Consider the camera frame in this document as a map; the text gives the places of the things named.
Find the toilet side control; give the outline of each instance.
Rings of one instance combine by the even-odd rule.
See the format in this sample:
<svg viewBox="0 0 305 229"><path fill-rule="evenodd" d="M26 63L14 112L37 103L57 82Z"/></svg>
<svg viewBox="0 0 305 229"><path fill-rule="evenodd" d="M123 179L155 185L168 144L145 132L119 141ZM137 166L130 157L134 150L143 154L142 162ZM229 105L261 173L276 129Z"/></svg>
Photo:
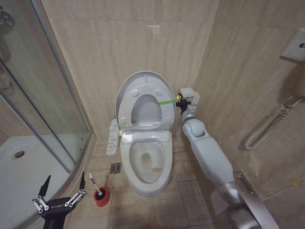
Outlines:
<svg viewBox="0 0 305 229"><path fill-rule="evenodd" d="M119 126L116 119L111 121L111 126L109 128L109 138L107 144L107 155L114 156L118 147L118 137L119 137Z"/></svg>

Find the toilet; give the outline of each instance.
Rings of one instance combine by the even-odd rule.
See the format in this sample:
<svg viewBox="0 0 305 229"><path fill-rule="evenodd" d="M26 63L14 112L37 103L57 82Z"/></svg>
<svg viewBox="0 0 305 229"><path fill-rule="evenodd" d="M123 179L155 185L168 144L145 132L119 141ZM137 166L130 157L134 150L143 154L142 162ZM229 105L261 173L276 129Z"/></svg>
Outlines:
<svg viewBox="0 0 305 229"><path fill-rule="evenodd" d="M166 187L173 163L171 128L175 99L157 73L138 72L121 86L116 99L122 166L140 195L153 197Z"/></svg>

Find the marble wall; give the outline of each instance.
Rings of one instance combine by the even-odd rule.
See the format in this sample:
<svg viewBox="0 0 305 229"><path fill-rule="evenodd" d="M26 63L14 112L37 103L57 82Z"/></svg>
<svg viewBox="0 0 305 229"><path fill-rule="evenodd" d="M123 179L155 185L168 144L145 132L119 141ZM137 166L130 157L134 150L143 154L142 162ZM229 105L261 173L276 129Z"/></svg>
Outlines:
<svg viewBox="0 0 305 229"><path fill-rule="evenodd" d="M15 113L0 98L0 145L1 136L7 139L14 136L27 136L33 133L26 125L15 115Z"/></svg>
<svg viewBox="0 0 305 229"><path fill-rule="evenodd" d="M303 0L220 0L195 83L199 117L282 229L305 224L305 105L256 150L243 142L305 76L302 66L279 59L305 27L304 11Z"/></svg>
<svg viewBox="0 0 305 229"><path fill-rule="evenodd" d="M107 138L117 92L131 74L156 72L175 93L194 86L218 0L42 3L94 132Z"/></svg>
<svg viewBox="0 0 305 229"><path fill-rule="evenodd" d="M0 145L2 145L3 143L5 143L6 140L8 140L8 136L7 134L0 129Z"/></svg>
<svg viewBox="0 0 305 229"><path fill-rule="evenodd" d="M55 134L86 133L87 127L31 1L10 0L1 5L14 16L16 22L13 27L0 24L3 62ZM16 86L8 71L1 75L0 86L7 86L9 80L13 87L3 91L7 99L39 134L50 134L48 127ZM20 127L17 121L15 125L13 122L9 124L12 128Z"/></svg>

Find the green strip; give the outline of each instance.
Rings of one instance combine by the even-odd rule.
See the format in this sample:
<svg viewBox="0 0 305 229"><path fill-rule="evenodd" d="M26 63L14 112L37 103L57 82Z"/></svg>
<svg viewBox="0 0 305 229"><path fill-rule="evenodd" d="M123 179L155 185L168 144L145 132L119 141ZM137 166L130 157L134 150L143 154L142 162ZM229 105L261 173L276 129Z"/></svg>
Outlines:
<svg viewBox="0 0 305 229"><path fill-rule="evenodd" d="M173 100L167 100L167 101L161 101L159 102L159 105L164 105L164 104L174 104L176 103L176 100L173 99Z"/></svg>

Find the coiled phone cord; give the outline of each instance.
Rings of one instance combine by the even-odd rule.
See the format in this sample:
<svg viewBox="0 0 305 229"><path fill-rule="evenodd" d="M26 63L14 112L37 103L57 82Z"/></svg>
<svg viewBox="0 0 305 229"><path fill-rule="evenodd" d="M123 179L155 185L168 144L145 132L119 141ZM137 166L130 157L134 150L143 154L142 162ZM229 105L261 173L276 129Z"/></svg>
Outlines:
<svg viewBox="0 0 305 229"><path fill-rule="evenodd" d="M266 140L266 138L280 125L280 123L292 112L292 109L303 99L300 98L291 105L284 105L286 102L294 98L291 96L285 100L280 107L276 108L273 113L267 117L245 140L244 146L247 150L253 150Z"/></svg>

